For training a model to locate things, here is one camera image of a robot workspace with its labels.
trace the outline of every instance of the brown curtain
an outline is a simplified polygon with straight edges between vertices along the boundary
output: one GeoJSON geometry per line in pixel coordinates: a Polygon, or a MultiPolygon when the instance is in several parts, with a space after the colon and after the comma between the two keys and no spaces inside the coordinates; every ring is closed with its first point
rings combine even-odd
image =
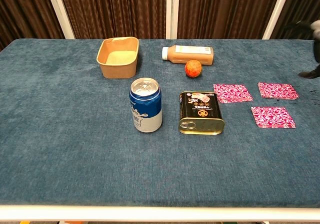
{"type": "Polygon", "coordinates": [[[271,38],[311,39],[312,35],[284,30],[284,26],[300,20],[313,22],[320,19],[320,0],[286,0],[271,38]]]}
{"type": "Polygon", "coordinates": [[[277,0],[179,0],[178,38],[262,38],[277,0]]]}
{"type": "Polygon", "coordinates": [[[0,50],[17,38],[64,38],[50,0],[0,0],[0,50]]]}
{"type": "Polygon", "coordinates": [[[76,38],[166,37],[166,0],[63,0],[76,38]]]}

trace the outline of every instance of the blue and white can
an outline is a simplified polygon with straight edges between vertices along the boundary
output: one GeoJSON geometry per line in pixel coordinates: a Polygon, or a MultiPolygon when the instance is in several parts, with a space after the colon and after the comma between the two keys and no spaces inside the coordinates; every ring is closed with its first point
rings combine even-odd
{"type": "Polygon", "coordinates": [[[131,84],[130,103],[134,126],[150,133],[162,124],[161,90],[152,78],[139,78],[131,84]]]}

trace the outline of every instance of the tin can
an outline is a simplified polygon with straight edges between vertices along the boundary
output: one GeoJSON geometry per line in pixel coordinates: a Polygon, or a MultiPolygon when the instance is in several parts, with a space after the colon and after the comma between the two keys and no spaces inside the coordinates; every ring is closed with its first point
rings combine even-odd
{"type": "Polygon", "coordinates": [[[131,84],[130,103],[134,126],[150,133],[162,124],[161,90],[152,78],[139,78],[131,84]]]}
{"type": "Polygon", "coordinates": [[[223,132],[225,122],[213,92],[183,92],[179,97],[179,130],[185,134],[216,135],[223,132]]]}

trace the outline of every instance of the square pink sachet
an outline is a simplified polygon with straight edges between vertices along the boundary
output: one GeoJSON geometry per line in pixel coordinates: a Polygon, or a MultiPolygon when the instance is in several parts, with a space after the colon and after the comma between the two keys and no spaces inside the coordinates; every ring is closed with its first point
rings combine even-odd
{"type": "Polygon", "coordinates": [[[236,103],[253,101],[244,85],[240,84],[214,84],[214,92],[220,103],[236,103]]]}
{"type": "Polygon", "coordinates": [[[296,128],[296,124],[283,107],[252,107],[254,120],[260,128],[296,128]]]}
{"type": "Polygon", "coordinates": [[[295,100],[299,95],[290,84],[258,83],[262,98],[295,100]]]}

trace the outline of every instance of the bottle label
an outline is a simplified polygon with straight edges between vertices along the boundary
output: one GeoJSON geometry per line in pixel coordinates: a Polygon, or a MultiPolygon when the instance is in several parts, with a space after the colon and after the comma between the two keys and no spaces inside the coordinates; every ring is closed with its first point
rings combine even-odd
{"type": "Polygon", "coordinates": [[[175,46],[176,53],[202,53],[202,54],[211,54],[210,47],[197,47],[197,46],[175,46]]]}

